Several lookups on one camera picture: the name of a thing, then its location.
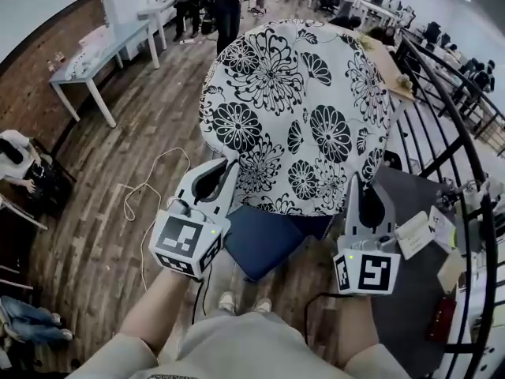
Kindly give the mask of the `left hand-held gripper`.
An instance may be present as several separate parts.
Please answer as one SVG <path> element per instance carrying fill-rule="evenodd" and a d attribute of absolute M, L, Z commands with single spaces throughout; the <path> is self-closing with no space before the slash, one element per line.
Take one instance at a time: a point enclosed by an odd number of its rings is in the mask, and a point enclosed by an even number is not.
<path fill-rule="evenodd" d="M 149 250 L 158 264 L 195 280 L 223 248 L 231 222 L 229 212 L 240 166 L 213 159 L 186 172 L 170 200 L 158 211 Z M 214 215 L 199 208 L 213 208 Z"/>

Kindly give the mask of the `person's right forearm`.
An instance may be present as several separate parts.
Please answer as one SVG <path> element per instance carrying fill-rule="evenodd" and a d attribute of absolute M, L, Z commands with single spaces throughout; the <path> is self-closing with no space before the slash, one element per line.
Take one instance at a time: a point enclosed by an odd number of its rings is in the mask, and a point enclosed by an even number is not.
<path fill-rule="evenodd" d="M 362 351 L 379 343 L 372 314 L 372 302 L 368 296 L 345 298 L 338 318 L 336 362 L 339 367 Z"/>

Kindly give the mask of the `dark grey desk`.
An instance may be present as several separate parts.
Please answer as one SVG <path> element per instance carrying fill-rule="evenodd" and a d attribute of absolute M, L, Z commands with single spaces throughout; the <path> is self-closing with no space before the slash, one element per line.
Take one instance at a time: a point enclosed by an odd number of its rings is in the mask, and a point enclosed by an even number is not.
<path fill-rule="evenodd" d="M 404 224 L 421 211 L 429 212 L 437 193 L 448 190 L 446 184 L 434 182 L 405 171 L 381 167 L 376 181 L 386 190 L 395 207 L 396 223 Z M 372 311 L 380 342 L 412 378 L 437 370 L 445 351 L 457 362 L 468 357 L 479 363 L 485 355 L 486 340 L 473 346 L 457 339 L 436 343 L 428 340 L 428 329 L 440 299 L 445 295 L 437 273 L 447 253 L 437 244 L 429 244 L 409 259 L 400 260 L 395 287 L 391 295 L 375 297 Z"/>

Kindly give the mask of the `white printed paper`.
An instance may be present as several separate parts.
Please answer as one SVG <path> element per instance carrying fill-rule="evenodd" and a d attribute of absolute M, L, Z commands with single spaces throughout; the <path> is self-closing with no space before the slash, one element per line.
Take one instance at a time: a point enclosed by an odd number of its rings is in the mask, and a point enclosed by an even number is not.
<path fill-rule="evenodd" d="M 455 225 L 435 206 L 430 209 L 428 228 L 433 235 L 433 240 L 444 251 L 451 253 L 456 248 Z"/>

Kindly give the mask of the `cream box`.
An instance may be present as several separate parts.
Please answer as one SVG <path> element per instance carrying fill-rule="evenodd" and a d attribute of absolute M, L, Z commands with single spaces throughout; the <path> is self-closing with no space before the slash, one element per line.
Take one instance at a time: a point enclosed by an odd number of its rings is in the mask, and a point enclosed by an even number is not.
<path fill-rule="evenodd" d="M 444 293 L 451 293 L 461 274 L 466 270 L 466 262 L 459 250 L 454 249 L 437 273 L 437 279 Z"/>

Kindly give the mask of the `red pouch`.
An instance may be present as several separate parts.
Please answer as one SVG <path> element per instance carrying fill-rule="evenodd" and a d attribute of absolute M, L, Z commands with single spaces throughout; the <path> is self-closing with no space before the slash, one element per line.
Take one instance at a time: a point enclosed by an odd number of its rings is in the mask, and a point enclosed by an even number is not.
<path fill-rule="evenodd" d="M 434 343 L 446 343 L 457 302 L 453 298 L 443 297 L 436 304 L 426 332 L 426 340 Z"/>

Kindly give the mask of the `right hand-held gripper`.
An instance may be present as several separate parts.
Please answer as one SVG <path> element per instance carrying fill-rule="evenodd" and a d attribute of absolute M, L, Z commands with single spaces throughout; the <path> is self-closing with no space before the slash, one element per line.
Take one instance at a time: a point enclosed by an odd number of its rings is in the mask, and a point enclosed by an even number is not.
<path fill-rule="evenodd" d="M 333 265 L 341 295 L 390 295 L 395 287 L 401 255 L 396 252 L 395 206 L 387 191 L 374 182 L 371 200 L 372 232 L 360 219 L 362 182 L 356 172 L 346 195 L 344 233 L 337 239 Z"/>

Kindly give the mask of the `black metal railing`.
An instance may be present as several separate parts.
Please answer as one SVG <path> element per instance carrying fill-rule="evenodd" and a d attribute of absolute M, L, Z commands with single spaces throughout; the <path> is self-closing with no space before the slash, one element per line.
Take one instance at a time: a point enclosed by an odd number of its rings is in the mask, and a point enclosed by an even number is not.
<path fill-rule="evenodd" d="M 408 36 L 402 36 L 391 56 L 415 90 L 413 102 L 391 100 L 396 148 L 407 172 L 443 184 L 446 178 L 457 186 L 468 180 L 484 183 L 475 141 L 431 65 L 441 59 Z M 462 205 L 451 211 L 466 270 L 456 285 L 457 306 L 447 339 L 457 339 L 457 348 L 463 340 L 477 347 L 478 340 L 486 340 L 485 355 L 479 363 L 468 357 L 457 362 L 445 351 L 439 368 L 425 379 L 505 379 L 505 210 L 494 212 L 492 187 L 487 187 L 478 210 Z"/>

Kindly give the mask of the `person's left shoe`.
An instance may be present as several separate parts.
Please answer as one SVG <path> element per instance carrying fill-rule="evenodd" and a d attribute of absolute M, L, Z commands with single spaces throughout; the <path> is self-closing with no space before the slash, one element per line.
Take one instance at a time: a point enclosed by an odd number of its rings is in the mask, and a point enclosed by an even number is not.
<path fill-rule="evenodd" d="M 235 295 L 231 291 L 222 293 L 217 306 L 219 315 L 235 316 L 236 315 L 236 302 Z"/>

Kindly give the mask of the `small white table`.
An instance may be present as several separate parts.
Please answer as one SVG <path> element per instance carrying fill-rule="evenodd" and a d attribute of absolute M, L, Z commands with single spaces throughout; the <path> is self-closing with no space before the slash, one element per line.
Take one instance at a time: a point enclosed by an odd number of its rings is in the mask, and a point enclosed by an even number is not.
<path fill-rule="evenodd" d="M 176 0 L 155 0 L 153 3 L 148 3 L 145 8 L 137 12 L 137 18 L 139 20 L 150 20 L 150 22 L 153 23 L 159 35 L 161 48 L 164 51 L 167 49 L 164 25 L 166 22 L 175 18 L 175 2 Z M 163 19 L 162 13 L 167 10 L 169 11 L 169 17 Z"/>

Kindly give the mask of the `white cloth pile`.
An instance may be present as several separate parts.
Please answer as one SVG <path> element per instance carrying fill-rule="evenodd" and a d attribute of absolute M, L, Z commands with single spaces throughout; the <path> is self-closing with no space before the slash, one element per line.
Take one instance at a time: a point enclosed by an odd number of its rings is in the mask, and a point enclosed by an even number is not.
<path fill-rule="evenodd" d="M 106 49 L 115 41 L 114 29 L 101 25 L 83 37 L 80 50 L 71 58 L 65 71 L 65 79 L 82 77 L 102 58 Z"/>

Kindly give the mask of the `light wooden table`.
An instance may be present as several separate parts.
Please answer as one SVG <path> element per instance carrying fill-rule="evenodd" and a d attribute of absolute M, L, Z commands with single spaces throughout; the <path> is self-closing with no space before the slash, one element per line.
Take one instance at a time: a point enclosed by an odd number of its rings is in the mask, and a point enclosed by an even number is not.
<path fill-rule="evenodd" d="M 383 45 L 379 40 L 370 38 L 357 31 L 351 31 L 345 28 L 342 28 L 341 31 L 344 35 L 355 38 L 358 44 L 365 42 L 365 55 L 376 65 L 386 88 L 395 98 L 403 100 L 404 102 L 414 101 L 412 91 L 406 87 L 402 87 L 398 81 L 398 77 L 402 76 L 402 72 L 390 55 L 387 46 Z"/>

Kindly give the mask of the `person's left forearm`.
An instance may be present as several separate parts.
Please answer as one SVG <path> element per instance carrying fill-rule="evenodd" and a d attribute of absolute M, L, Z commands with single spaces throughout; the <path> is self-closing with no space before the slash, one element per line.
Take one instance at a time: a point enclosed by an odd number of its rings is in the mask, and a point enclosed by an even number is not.
<path fill-rule="evenodd" d="M 158 356 L 177 320 L 192 279 L 164 268 L 127 313 L 119 333 L 142 340 Z"/>

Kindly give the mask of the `person's light shirt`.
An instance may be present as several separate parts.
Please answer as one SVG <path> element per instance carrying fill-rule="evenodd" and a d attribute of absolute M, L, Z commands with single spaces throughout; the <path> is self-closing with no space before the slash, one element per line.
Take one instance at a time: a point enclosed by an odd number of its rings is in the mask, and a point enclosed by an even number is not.
<path fill-rule="evenodd" d="M 336 368 L 270 314 L 212 317 L 187 332 L 180 355 L 157 363 L 136 337 L 117 334 L 68 379 L 410 379 L 382 344 Z"/>

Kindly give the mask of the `black white floral cloth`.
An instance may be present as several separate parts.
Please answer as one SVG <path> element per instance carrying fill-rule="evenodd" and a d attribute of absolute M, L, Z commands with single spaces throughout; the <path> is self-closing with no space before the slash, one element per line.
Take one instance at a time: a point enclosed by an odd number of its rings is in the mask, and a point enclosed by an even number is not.
<path fill-rule="evenodd" d="M 390 94 L 357 34 L 284 19 L 253 28 L 211 64 L 200 130 L 221 155 L 236 153 L 234 208 L 332 216 L 350 180 L 373 180 L 391 128 Z"/>

